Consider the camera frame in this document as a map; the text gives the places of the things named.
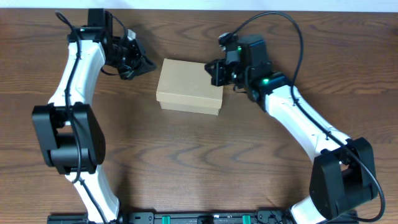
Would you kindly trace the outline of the cardboard box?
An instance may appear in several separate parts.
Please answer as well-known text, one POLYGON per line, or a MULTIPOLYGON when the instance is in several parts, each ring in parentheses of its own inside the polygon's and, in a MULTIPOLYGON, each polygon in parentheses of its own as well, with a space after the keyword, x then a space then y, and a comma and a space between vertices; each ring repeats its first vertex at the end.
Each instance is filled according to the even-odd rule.
POLYGON ((163 110, 218 115, 223 87, 213 86, 203 63, 164 59, 156 91, 163 110))

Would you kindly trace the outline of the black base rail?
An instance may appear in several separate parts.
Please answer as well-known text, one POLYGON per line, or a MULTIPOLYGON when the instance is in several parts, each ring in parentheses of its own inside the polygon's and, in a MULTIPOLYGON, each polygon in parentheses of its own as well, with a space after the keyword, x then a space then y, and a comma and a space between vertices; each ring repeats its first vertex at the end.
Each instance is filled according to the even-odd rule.
MULTIPOLYGON (((89 221, 88 215, 50 215, 47 224, 83 224, 89 221)), ((114 224, 278 224, 296 223, 291 215, 281 210, 258 210, 257 212, 229 213, 152 213, 136 212, 122 214, 114 224)), ((332 221, 321 222, 332 224, 354 224, 359 221, 347 217, 339 217, 332 221)))

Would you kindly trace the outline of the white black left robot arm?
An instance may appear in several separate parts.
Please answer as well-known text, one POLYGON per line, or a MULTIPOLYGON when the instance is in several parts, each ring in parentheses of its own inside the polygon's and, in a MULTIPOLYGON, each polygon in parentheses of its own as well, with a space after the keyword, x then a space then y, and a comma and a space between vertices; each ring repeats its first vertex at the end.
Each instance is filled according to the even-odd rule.
POLYGON ((49 216, 49 223, 129 222, 103 169, 106 142, 91 107, 105 65, 116 68, 123 80, 156 68, 130 29, 116 37, 108 26, 73 27, 60 83, 48 103, 32 111, 45 163, 71 182, 87 210, 82 216, 49 216))

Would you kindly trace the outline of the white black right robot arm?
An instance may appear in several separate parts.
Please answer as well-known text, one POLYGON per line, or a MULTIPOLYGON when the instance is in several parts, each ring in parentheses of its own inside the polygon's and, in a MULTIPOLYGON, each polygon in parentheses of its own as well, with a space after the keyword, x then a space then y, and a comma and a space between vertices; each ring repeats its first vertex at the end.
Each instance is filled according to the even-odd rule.
POLYGON ((283 125, 313 164, 309 195, 291 206, 287 221, 358 222, 350 211, 382 196, 370 143, 365 138, 351 139, 333 127, 302 98, 292 80, 273 71, 261 35, 225 33, 218 42, 225 58, 205 65, 212 85, 243 89, 283 125))

